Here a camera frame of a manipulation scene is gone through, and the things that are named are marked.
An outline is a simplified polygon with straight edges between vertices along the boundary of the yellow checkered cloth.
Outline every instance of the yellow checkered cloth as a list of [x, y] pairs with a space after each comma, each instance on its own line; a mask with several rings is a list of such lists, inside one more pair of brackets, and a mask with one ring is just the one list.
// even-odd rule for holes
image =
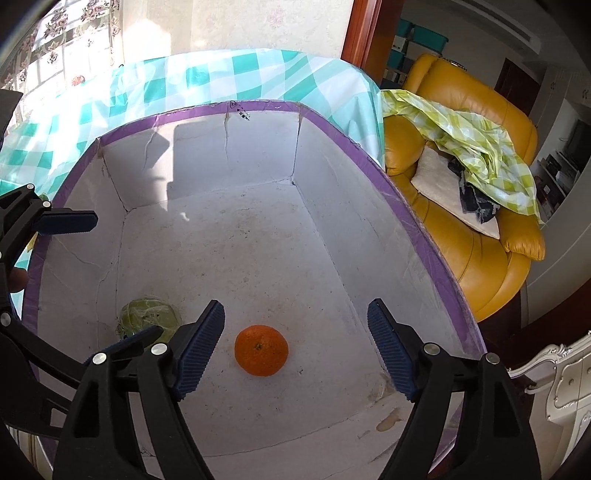
[[404, 116], [439, 150], [456, 157], [466, 167], [466, 181], [491, 199], [513, 212], [536, 215], [541, 222], [534, 178], [505, 128], [407, 90], [382, 90], [382, 111], [384, 117]]

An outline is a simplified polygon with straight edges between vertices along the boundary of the dark garment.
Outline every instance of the dark garment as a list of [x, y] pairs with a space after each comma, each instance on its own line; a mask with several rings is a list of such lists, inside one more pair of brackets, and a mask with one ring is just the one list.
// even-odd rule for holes
[[475, 213], [479, 223], [492, 220], [501, 208], [497, 202], [466, 181], [464, 165], [455, 158], [447, 163], [447, 168], [460, 177], [460, 202], [464, 213]]

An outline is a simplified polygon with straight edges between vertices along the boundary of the human hand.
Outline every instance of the human hand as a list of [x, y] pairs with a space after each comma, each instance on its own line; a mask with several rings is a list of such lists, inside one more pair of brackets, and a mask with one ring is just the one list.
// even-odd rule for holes
[[8, 276], [8, 289], [10, 293], [23, 290], [29, 282], [29, 275], [24, 268], [14, 267]]

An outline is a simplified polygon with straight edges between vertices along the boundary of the television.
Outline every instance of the television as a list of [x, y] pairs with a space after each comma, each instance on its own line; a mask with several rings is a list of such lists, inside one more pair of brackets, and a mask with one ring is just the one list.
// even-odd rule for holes
[[579, 170], [583, 171], [591, 157], [591, 125], [577, 120], [564, 148], [564, 156]]

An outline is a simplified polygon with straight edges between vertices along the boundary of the floral curtain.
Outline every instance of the floral curtain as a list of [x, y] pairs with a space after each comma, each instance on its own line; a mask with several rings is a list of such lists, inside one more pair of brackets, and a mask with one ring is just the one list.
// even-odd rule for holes
[[122, 0], [61, 0], [0, 67], [0, 87], [24, 94], [9, 130], [32, 108], [124, 63]]

